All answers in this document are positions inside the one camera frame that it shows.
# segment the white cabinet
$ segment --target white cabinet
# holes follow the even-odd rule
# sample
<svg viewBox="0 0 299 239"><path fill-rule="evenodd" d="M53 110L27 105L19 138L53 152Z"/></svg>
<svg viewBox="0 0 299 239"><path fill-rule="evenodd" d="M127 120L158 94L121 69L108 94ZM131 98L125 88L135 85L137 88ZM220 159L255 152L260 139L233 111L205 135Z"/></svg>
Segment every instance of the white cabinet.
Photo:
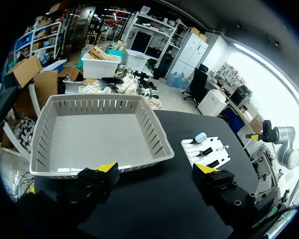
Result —
<svg viewBox="0 0 299 239"><path fill-rule="evenodd" d="M189 62L191 56L197 49L200 41L201 41L201 39L198 36L196 36L193 33L190 34L187 42L184 42L182 45L183 49L178 57L178 60L187 64Z"/></svg>
<svg viewBox="0 0 299 239"><path fill-rule="evenodd" d="M207 47L208 47L207 43L201 40L197 48L195 49L194 53L192 54L190 60L188 61L188 65L195 68L199 63L200 59L202 58L202 56L204 55Z"/></svg>
<svg viewBox="0 0 299 239"><path fill-rule="evenodd" d="M191 74L193 74L194 70L195 70L194 67L186 65L184 70L183 70L184 78L189 78L191 76Z"/></svg>
<svg viewBox="0 0 299 239"><path fill-rule="evenodd" d="M175 72L181 74L185 69L186 64L181 61L176 61L173 69L170 71L171 74L174 74Z"/></svg>

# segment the black office chair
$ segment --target black office chair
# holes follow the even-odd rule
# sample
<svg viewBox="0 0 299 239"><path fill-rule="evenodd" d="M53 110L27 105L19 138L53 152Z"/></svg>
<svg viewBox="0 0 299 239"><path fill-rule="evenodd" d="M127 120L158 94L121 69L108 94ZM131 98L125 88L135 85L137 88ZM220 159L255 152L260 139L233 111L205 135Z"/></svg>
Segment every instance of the black office chair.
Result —
<svg viewBox="0 0 299 239"><path fill-rule="evenodd" d="M208 68L200 64L199 68L203 69L205 72L208 71ZM193 99L196 103L196 108L198 104L203 100L203 98L208 93L208 89L205 88L207 81L207 74L198 68L195 68L194 77L189 85L190 92L183 91L182 94L187 93L189 96L184 97L184 100L190 98Z"/></svg>

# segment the white appliance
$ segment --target white appliance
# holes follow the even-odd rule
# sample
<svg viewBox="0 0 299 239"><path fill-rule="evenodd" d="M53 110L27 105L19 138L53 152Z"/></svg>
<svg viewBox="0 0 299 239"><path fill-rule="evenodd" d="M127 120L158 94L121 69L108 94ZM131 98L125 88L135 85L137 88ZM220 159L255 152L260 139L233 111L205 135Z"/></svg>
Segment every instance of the white appliance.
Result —
<svg viewBox="0 0 299 239"><path fill-rule="evenodd" d="M182 43L181 52L176 58L170 73L184 73L185 78L190 77L204 55L207 47L208 44L206 42L194 33L189 33Z"/></svg>
<svg viewBox="0 0 299 239"><path fill-rule="evenodd" d="M198 109L205 116L218 116L227 106L226 97L218 90L210 90L203 100L199 103Z"/></svg>

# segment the printer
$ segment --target printer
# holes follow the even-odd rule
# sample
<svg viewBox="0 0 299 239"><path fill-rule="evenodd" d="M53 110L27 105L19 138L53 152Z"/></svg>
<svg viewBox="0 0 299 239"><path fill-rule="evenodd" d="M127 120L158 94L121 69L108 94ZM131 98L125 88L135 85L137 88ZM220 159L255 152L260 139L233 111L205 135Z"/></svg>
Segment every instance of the printer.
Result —
<svg viewBox="0 0 299 239"><path fill-rule="evenodd" d="M241 85L241 87L238 87L231 95L230 99L240 108L248 102L252 94L253 92L246 85Z"/></svg>

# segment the ceiling light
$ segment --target ceiling light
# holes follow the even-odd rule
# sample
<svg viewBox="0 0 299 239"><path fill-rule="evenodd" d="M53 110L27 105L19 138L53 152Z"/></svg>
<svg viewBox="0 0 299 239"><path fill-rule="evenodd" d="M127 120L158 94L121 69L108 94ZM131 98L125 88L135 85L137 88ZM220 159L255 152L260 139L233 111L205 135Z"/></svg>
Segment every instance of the ceiling light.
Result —
<svg viewBox="0 0 299 239"><path fill-rule="evenodd" d="M292 92L292 94L294 95L294 97L296 98L296 100L299 103L299 92L294 88L294 86L290 83L290 81L276 67L274 67L272 64L270 64L264 58L262 58L261 56L257 55L255 52L247 49L246 47L243 47L243 46L241 46L241 45L239 45L237 43L234 43L234 45L239 50L242 50L242 51L246 52L247 54L249 54L252 57L254 57L256 60L258 60L261 63L263 63L266 67L268 67L277 77L279 77L283 81L283 83L288 87L288 89Z"/></svg>
<svg viewBox="0 0 299 239"><path fill-rule="evenodd" d="M116 18L127 19L126 17L120 17L120 16L117 16Z"/></svg>
<svg viewBox="0 0 299 239"><path fill-rule="evenodd" d="M125 12L128 14L131 14L129 11L122 11L122 10L115 10L115 9L104 9L104 10L108 10L108 11L120 11L120 12Z"/></svg>

